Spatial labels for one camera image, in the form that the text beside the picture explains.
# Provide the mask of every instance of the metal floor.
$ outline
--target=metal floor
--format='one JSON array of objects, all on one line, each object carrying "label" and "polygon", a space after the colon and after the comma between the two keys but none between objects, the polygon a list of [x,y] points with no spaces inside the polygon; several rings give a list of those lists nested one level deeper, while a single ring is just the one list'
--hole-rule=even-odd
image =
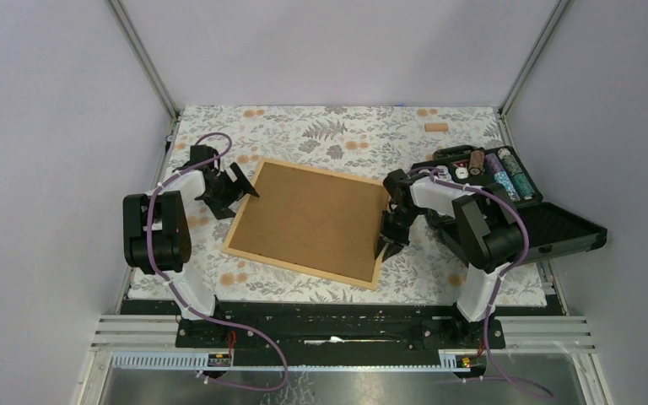
[{"label": "metal floor", "polygon": [[[496,360],[508,375],[532,379],[550,388],[556,400],[548,403],[584,404],[575,367],[564,354],[499,354]],[[229,381],[263,386],[278,383],[272,372],[230,372]],[[260,393],[214,384],[204,385],[191,371],[112,369],[104,405],[190,404],[538,404],[543,401],[517,391],[505,382],[437,385],[456,378],[431,372],[294,372],[280,391]]]}]

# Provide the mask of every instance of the wooden cylinder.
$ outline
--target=wooden cylinder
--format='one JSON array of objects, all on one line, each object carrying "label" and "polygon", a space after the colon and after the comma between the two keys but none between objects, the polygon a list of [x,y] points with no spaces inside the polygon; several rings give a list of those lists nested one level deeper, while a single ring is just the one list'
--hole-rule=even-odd
[{"label": "wooden cylinder", "polygon": [[468,161],[468,173],[471,176],[478,176],[483,173],[483,159],[485,159],[485,154],[482,149],[471,152],[471,159]]},{"label": "wooden cylinder", "polygon": [[448,124],[445,122],[424,125],[426,132],[448,132]]}]

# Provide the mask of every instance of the red wire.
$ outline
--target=red wire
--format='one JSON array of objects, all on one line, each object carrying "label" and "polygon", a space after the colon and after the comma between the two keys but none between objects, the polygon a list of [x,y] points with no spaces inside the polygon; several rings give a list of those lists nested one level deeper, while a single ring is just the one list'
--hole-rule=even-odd
[{"label": "red wire", "polygon": [[232,349],[235,347],[235,343],[237,343],[237,334],[235,331],[229,331],[227,333],[227,355],[229,355],[230,364],[232,362]]},{"label": "red wire", "polygon": [[476,358],[480,357],[481,354],[483,354],[484,350],[485,350],[485,344],[483,344],[483,341],[481,341],[480,346],[478,346],[478,353],[476,354]]}]

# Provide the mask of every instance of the small wooden block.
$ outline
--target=small wooden block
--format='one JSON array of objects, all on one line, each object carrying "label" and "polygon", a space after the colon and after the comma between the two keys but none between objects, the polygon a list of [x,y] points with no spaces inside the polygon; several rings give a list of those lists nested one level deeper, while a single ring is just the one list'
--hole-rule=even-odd
[{"label": "small wooden block", "polygon": [[426,124],[424,125],[426,132],[448,132],[448,124],[445,122],[438,124]]}]

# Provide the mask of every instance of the aluminum frame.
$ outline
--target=aluminum frame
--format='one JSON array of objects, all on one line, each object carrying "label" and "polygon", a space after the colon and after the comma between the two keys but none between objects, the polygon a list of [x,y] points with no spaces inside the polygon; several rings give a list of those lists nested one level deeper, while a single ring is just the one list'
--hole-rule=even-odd
[{"label": "aluminum frame", "polygon": [[170,91],[168,91],[158,70],[155,68],[153,60],[150,58],[148,50],[145,49],[140,35],[135,30],[135,26],[132,24],[125,6],[121,0],[105,0],[105,3],[111,9],[113,17],[116,19],[118,26],[120,26],[123,36],[125,36],[128,45],[132,49],[132,53],[135,54],[140,66],[143,68],[143,73],[148,78],[150,85],[153,86],[153,90],[155,90],[155,94],[158,96],[160,103],[162,103],[163,108],[165,108],[174,122],[179,116],[177,104],[172,99],[172,96],[170,96]]},{"label": "aluminum frame", "polygon": [[[570,356],[580,387],[588,404],[612,405],[607,382],[600,371],[597,350],[584,316],[499,316],[507,348],[495,354],[560,354]],[[78,405],[97,405],[107,385],[107,376],[118,356],[136,354],[139,358],[163,357],[167,354],[226,353],[226,348],[176,348],[177,321],[174,316],[106,315],[100,318],[91,344],[88,372],[80,381]],[[298,366],[302,371],[366,372],[451,372],[451,356],[475,354],[475,350],[439,350],[440,367],[317,367]],[[147,367],[129,366],[146,370]],[[281,367],[248,367],[251,371],[278,371]]]},{"label": "aluminum frame", "polygon": [[574,0],[558,0],[555,3],[553,10],[548,16],[548,20],[545,21],[543,30],[540,32],[540,35],[535,41],[535,44],[532,46],[530,54],[528,54],[525,63],[523,63],[523,67],[518,73],[515,82],[513,82],[513,86],[510,88],[508,95],[500,105],[499,111],[503,117],[505,117],[508,112],[510,112],[510,108],[513,106],[513,103],[515,103],[516,97],[520,93],[523,84],[526,82],[528,76],[530,76],[532,68],[537,63],[537,60],[540,57],[540,54],[543,52],[543,49],[545,49],[545,46],[548,45],[550,38],[553,37],[555,30],[558,28],[558,25],[560,24],[562,18],[565,16],[565,13],[570,9],[570,5],[573,3],[573,1]]}]

